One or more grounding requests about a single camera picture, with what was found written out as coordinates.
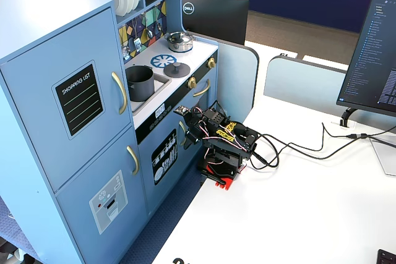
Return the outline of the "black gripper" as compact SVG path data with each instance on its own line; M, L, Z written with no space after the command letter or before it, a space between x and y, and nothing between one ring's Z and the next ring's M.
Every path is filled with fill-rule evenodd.
M196 106L186 112L185 120L188 130L184 143L185 150L191 145L199 143L203 137L213 136L212 128L209 125L209 114L213 112L212 108L201 109Z

